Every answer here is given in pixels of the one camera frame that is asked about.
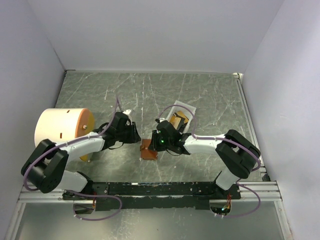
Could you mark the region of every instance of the gray wall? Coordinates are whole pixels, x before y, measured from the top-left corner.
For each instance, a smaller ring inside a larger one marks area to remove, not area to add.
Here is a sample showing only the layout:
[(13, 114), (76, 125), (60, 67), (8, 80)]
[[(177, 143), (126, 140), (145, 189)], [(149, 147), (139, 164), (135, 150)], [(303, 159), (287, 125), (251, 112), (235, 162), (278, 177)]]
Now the gray wall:
[(319, 239), (320, 2), (286, 0), (244, 73), (265, 165), (297, 240)]
[(63, 68), (26, 0), (0, 2), (0, 239), (22, 187), (21, 167), (34, 150), (41, 112), (54, 106)]
[(283, 0), (28, 0), (66, 69), (243, 73)]

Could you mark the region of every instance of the purple cable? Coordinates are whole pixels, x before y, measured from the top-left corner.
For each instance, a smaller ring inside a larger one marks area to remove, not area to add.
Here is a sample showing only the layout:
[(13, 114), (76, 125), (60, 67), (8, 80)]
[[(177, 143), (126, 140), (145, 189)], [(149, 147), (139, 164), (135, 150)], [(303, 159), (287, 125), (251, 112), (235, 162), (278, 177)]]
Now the purple cable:
[[(110, 120), (109, 124), (98, 135), (91, 136), (90, 139), (99, 138), (102, 134), (104, 134), (108, 130), (108, 128), (111, 126), (112, 121), (115, 118), (118, 106), (120, 106), (120, 102), (119, 102), (118, 96), (116, 95), (115, 96), (115, 104), (114, 104), (114, 108), (113, 108), (113, 113), (112, 113), (112, 117), (111, 117), (111, 120)], [(78, 142), (81, 142), (81, 141), (87, 140), (87, 139), (88, 139), (87, 136), (81, 136), (81, 137), (75, 138), (73, 140), (70, 140), (70, 141), (61, 143), (59, 145), (56, 145), (55, 147), (49, 149), (48, 151), (44, 152), (41, 156), (39, 156), (33, 163), (30, 164), (30, 166), (26, 169), (26, 171), (25, 171), (25, 173), (23, 175), (23, 185), (24, 185), (25, 189), (27, 189), (29, 191), (37, 191), (38, 190), (38, 188), (30, 188), (28, 186), (27, 180), (28, 180), (28, 175), (29, 175), (31, 169), (38, 162), (40, 162), (44, 157), (46, 157), (49, 153), (51, 153), (51, 152), (53, 152), (53, 151), (55, 151), (55, 150), (57, 150), (59, 148), (63, 148), (65, 146), (67, 146), (67, 145), (75, 144), (75, 143), (78, 143)]]
[[(173, 105), (170, 105), (170, 106), (167, 106), (164, 110), (162, 110), (162, 112), (160, 112), (160, 114), (158, 115), (158, 119), (161, 117), (161, 115), (164, 113), (165, 110), (169, 109), (169, 108), (172, 108), (172, 107), (180, 107), (180, 108), (183, 108), (185, 110), (187, 110), (193, 117), (194, 119), (194, 126), (193, 126), (193, 129), (192, 129), (192, 132), (191, 132), (191, 135), (192, 137), (194, 137), (195, 139), (199, 139), (199, 140), (219, 140), (219, 141), (225, 141), (225, 142), (228, 142), (228, 143), (231, 143), (233, 145), (236, 145), (238, 148), (246, 151), (248, 154), (250, 154), (254, 160), (256, 161), (256, 163), (258, 164), (257, 167), (255, 167), (254, 169), (252, 169), (252, 171), (256, 171), (260, 168), (261, 166), (261, 163), (259, 161), (259, 158), (257, 158), (256, 155), (254, 155), (249, 149), (247, 149), (246, 147), (242, 146), (241, 144), (235, 142), (235, 141), (232, 141), (230, 139), (226, 139), (226, 138), (223, 138), (223, 137), (209, 137), (209, 136), (196, 136), (195, 135), (195, 130), (196, 130), (196, 127), (197, 127), (197, 118), (196, 116), (194, 115), (194, 113), (189, 109), (187, 108), (186, 106), (183, 106), (183, 105), (179, 105), (179, 104), (173, 104)], [(258, 208), (260, 208), (260, 205), (261, 205), (261, 199), (258, 195), (258, 193), (256, 193), (254, 190), (250, 189), (249, 187), (247, 186), (244, 186), (240, 183), (238, 183), (238, 181), (236, 182), (236, 184), (240, 187), (243, 187), (247, 190), (249, 190), (250, 192), (252, 192), (254, 195), (256, 195), (256, 197), (258, 198), (258, 205), (251, 211), (248, 211), (246, 213), (243, 213), (243, 214), (238, 214), (238, 215), (231, 215), (231, 216), (223, 216), (223, 215), (220, 215), (220, 214), (217, 214), (219, 216), (221, 216), (222, 218), (239, 218), (239, 217), (244, 217), (246, 215), (249, 215), (249, 214), (252, 214), (253, 212), (255, 212), (256, 210), (258, 210)]]
[(110, 198), (110, 199), (116, 199), (119, 201), (119, 208), (116, 212), (112, 213), (111, 215), (109, 216), (106, 216), (106, 217), (102, 217), (102, 218), (85, 218), (85, 217), (80, 217), (76, 214), (76, 210), (75, 210), (75, 206), (73, 206), (73, 213), (74, 213), (74, 216), (77, 218), (77, 219), (80, 219), (80, 220), (85, 220), (85, 221), (92, 221), (92, 222), (95, 222), (95, 221), (102, 221), (102, 220), (106, 220), (106, 219), (110, 219), (112, 218), (113, 216), (117, 215), (118, 213), (120, 213), (121, 211), (121, 208), (122, 208), (122, 201), (119, 197), (117, 196), (112, 196), (112, 195), (89, 195), (89, 194), (83, 194), (83, 193), (80, 193), (80, 192), (76, 192), (76, 191), (72, 191), (72, 190), (67, 190), (68, 192), (72, 193), (72, 194), (76, 194), (78, 196), (81, 196), (81, 197), (86, 197), (86, 198)]

